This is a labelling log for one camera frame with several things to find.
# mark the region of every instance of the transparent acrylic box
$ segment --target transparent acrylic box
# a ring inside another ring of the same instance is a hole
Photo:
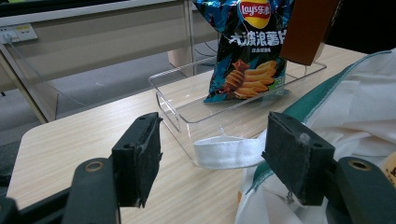
[[[315,88],[324,81],[319,74],[326,68],[323,63],[288,62],[285,84],[275,90],[243,101],[204,103],[213,75],[207,65],[215,62],[209,58],[148,79],[163,122],[192,160],[193,143],[198,140],[222,135],[256,137],[266,128],[270,111],[282,112]]]

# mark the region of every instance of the floor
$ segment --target floor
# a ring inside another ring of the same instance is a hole
[[[216,50],[216,40],[196,45],[196,60],[215,56]],[[165,52],[52,80],[49,85],[60,93],[57,119],[149,90],[149,76],[173,68]],[[41,124],[19,91],[4,94],[0,95],[0,197],[7,194],[4,183],[12,174],[23,135]]]

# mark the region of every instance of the table surface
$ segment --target table surface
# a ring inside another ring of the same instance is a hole
[[[364,54],[326,46],[319,62],[331,77]],[[70,187],[82,162],[107,158],[136,118],[157,111],[155,94],[140,94],[59,119],[21,140],[7,196],[21,209]],[[233,223],[241,170],[195,166],[174,136],[161,126],[163,159],[146,208],[121,208],[123,223]]]

